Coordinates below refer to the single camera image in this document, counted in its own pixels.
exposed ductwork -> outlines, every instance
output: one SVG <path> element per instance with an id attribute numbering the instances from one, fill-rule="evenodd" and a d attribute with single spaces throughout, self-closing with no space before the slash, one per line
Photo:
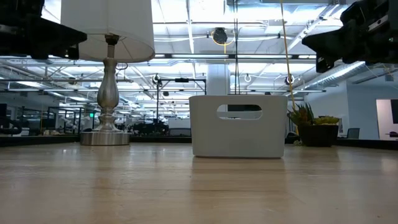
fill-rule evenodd
<path id="1" fill-rule="evenodd" d="M 295 90 L 310 90 L 318 87 L 319 85 L 324 88 L 333 84 L 337 84 L 343 80 L 346 80 L 347 78 L 351 78 L 367 70 L 368 68 L 365 62 L 355 62 L 352 64 L 340 65 L 325 73 L 322 73 L 313 80 L 296 87 Z"/>

hanging cable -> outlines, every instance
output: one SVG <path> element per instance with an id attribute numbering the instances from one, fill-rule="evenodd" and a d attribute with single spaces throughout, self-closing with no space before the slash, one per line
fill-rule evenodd
<path id="1" fill-rule="evenodd" d="M 293 94 L 293 82 L 292 82 L 293 79 L 292 79 L 292 74 L 290 73 L 289 55 L 287 52 L 286 26 L 285 26 L 285 19 L 284 19 L 284 1 L 283 0 L 280 0 L 280 10 L 282 11 L 282 26 L 284 28 L 285 54 L 286 54 L 287 75 L 289 78 L 290 95 L 292 97 L 293 110 L 296 110 L 296 105 L 294 102 L 294 94 Z"/>
<path id="2" fill-rule="evenodd" d="M 238 94 L 241 94 L 241 85 L 239 80 L 239 60 L 238 60 L 238 0 L 233 2 L 234 11 L 234 31 L 235 31 L 235 95 L 236 95 L 236 84 L 238 83 Z"/>

succulent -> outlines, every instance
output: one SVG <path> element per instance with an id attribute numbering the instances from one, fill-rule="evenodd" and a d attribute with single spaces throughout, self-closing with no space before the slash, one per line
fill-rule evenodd
<path id="1" fill-rule="evenodd" d="M 289 111 L 287 116 L 297 126 L 309 126 L 309 125 L 336 125 L 339 122 L 339 118 L 332 116 L 324 116 L 321 118 L 314 118 L 311 106 L 306 103 L 305 105 L 297 105 L 296 109 Z"/>
<path id="2" fill-rule="evenodd" d="M 314 117 L 311 106 L 306 103 L 305 105 L 297 105 L 297 108 L 298 109 L 293 109 L 293 111 L 289 111 L 288 113 L 288 117 L 293 123 L 297 126 L 313 125 Z"/>
<path id="3" fill-rule="evenodd" d="M 321 118 L 315 118 L 313 122 L 316 125 L 323 125 L 323 124 L 336 125 L 339 122 L 339 120 L 340 120 L 339 118 L 335 118 L 332 116 L 324 116 Z"/>

potted plant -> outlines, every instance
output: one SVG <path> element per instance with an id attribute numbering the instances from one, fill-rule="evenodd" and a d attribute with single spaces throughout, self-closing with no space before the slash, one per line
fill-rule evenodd
<path id="1" fill-rule="evenodd" d="M 337 139 L 338 118 L 323 116 L 314 118 L 311 106 L 297 105 L 297 110 L 289 111 L 288 116 L 298 127 L 298 135 L 306 146 L 330 147 Z"/>

wall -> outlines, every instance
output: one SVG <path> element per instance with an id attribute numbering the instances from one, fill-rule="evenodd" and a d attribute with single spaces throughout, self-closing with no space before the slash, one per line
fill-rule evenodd
<path id="1" fill-rule="evenodd" d="M 391 131 L 398 133 L 398 124 L 392 120 L 391 100 L 376 100 L 376 104 L 380 140 L 395 140 L 388 135 Z"/>
<path id="2" fill-rule="evenodd" d="M 326 93 L 310 93 L 305 102 L 310 103 L 315 117 L 334 116 L 343 120 L 343 134 L 350 128 L 348 113 L 347 84 L 341 82 L 337 87 L 325 88 Z"/>
<path id="3" fill-rule="evenodd" d="M 348 85 L 349 124 L 361 128 L 360 139 L 379 139 L 376 100 L 398 98 L 390 86 Z"/>

